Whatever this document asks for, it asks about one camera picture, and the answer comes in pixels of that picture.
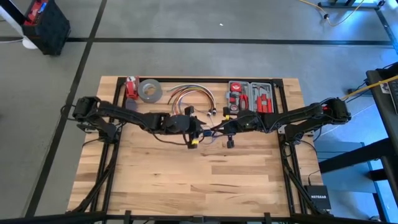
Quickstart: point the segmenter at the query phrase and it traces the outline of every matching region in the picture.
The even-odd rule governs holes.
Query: yellow cable
[[[383,80],[383,81],[379,81],[379,82],[377,82],[377,83],[375,83],[375,84],[368,85],[368,86],[366,86],[366,87],[364,87],[364,88],[360,88],[360,89],[358,89],[358,90],[356,90],[356,91],[354,91],[354,92],[352,92],[352,93],[350,93],[350,94],[348,94],[348,95],[342,97],[341,100],[346,100],[346,99],[348,99],[349,97],[351,97],[351,96],[353,96],[353,95],[355,95],[355,94],[361,93],[361,92],[363,92],[363,91],[365,91],[365,90],[368,90],[368,89],[370,89],[370,88],[379,86],[380,84],[383,84],[383,83],[391,82],[391,81],[396,80],[396,79],[398,79],[398,75],[396,75],[396,76],[394,76],[394,77],[391,77],[391,78],[388,78],[388,79]]]
[[[324,9],[322,9],[321,7],[317,6],[314,3],[310,3],[310,2],[307,2],[305,0],[299,0],[299,1],[302,2],[302,3],[305,3],[305,4],[309,4],[309,5],[313,6],[313,7],[316,7],[317,9],[321,10],[323,13],[327,14],[327,12]],[[359,9],[359,7],[361,7],[363,2],[365,2],[365,0],[362,0],[361,3],[358,6],[356,6],[356,8],[354,9],[354,11],[352,13],[350,13],[346,18],[344,18],[342,21],[340,21],[340,22],[338,22],[336,24],[332,24],[330,22],[330,20],[329,20],[329,17],[327,17],[326,20],[328,21],[328,23],[329,23],[329,25],[331,27],[336,27],[336,26],[342,24],[345,20],[347,20],[352,14],[354,14],[354,12],[356,12]]]

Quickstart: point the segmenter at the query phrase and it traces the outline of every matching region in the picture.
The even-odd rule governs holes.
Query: wooden table
[[[97,96],[112,102],[116,81],[117,77],[102,77]],[[283,81],[289,110],[303,107],[299,81],[296,78]],[[137,101],[138,112],[171,112],[171,106],[167,105],[171,93],[167,90],[178,84],[162,83],[163,97],[154,105]],[[216,98],[219,113],[212,122],[217,125],[223,119],[221,111],[226,105],[228,84],[201,84]],[[282,111],[278,94],[277,98]],[[207,99],[196,93],[187,95],[184,103],[200,111],[208,109]],[[205,114],[196,114],[212,125]],[[87,134],[86,141],[97,137],[97,134]],[[159,137],[183,142],[181,136]],[[234,149],[226,148],[224,137],[213,144],[209,144],[210,140],[204,140],[196,150],[188,150],[185,146],[158,142],[133,124],[125,125],[108,213],[123,215],[125,210],[131,210],[135,215],[263,217],[264,212],[269,212],[272,217],[289,217],[276,132],[239,133],[234,137]],[[310,137],[304,140],[312,143]],[[102,146],[102,142],[92,142],[83,148],[68,210],[75,208],[94,186]],[[296,149],[302,182],[306,184],[308,175],[319,169],[317,156],[306,144]],[[322,184],[320,173],[311,175],[311,181]],[[291,184],[296,212],[299,212],[297,191]],[[99,196],[100,205],[103,192]]]

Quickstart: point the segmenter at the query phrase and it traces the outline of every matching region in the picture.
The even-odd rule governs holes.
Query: gray floor
[[[71,36],[88,37],[101,0],[56,2],[71,20]],[[15,0],[23,11],[28,3]],[[394,3],[383,13],[398,32]],[[337,21],[350,11],[328,12]],[[0,22],[0,36],[15,35]],[[332,28],[315,9],[296,0],[112,0],[96,36],[389,40],[372,10],[359,10]],[[48,57],[20,43],[0,44],[0,218],[24,213],[84,47],[67,43],[61,56]],[[366,70],[397,59],[396,51],[386,46],[95,43],[75,99],[95,95],[102,75],[296,77],[309,104],[343,96],[363,82]],[[384,127],[371,98],[352,101],[349,108],[353,120],[339,128],[325,127],[321,138],[367,144],[383,138],[383,133],[376,134]],[[83,138],[68,122],[37,215],[65,211]]]

